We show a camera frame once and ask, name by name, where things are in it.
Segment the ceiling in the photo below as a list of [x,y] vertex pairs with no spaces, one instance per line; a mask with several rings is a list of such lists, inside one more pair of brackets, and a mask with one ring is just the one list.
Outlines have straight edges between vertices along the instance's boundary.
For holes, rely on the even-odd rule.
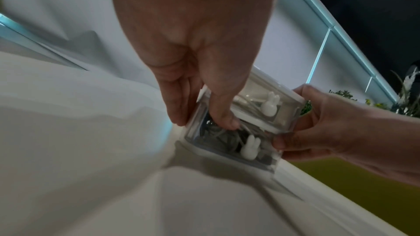
[[395,89],[420,59],[420,0],[321,0]]

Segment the hand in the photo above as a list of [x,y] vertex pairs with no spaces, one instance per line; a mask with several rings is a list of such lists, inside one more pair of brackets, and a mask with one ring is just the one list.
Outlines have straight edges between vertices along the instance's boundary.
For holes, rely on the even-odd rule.
[[382,176],[420,185],[420,119],[369,107],[309,85],[295,92],[312,110],[273,146],[286,160],[338,156]]
[[121,26],[155,74],[168,115],[183,126],[203,84],[210,114],[239,128],[230,112],[258,54],[274,0],[113,0]]

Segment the fingernail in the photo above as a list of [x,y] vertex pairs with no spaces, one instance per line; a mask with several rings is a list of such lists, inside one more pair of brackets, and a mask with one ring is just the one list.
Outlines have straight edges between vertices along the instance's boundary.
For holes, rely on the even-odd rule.
[[235,116],[232,118],[231,127],[233,130],[239,129],[241,127],[241,122]]
[[278,150],[286,149],[286,144],[284,143],[284,139],[281,135],[277,135],[273,138],[272,141],[273,147]]

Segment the yellow-green surface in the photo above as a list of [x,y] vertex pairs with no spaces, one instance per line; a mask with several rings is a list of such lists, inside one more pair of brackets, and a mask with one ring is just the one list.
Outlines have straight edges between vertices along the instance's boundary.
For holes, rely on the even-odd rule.
[[420,188],[336,158],[293,164],[409,236],[420,236]]

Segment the rabbit ears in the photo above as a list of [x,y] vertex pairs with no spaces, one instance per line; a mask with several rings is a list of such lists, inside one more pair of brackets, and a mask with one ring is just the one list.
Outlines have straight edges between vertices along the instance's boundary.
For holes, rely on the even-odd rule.
[[280,102],[280,96],[279,95],[275,95],[274,92],[270,91],[268,93],[268,99],[267,99],[270,103],[272,104],[279,104]]

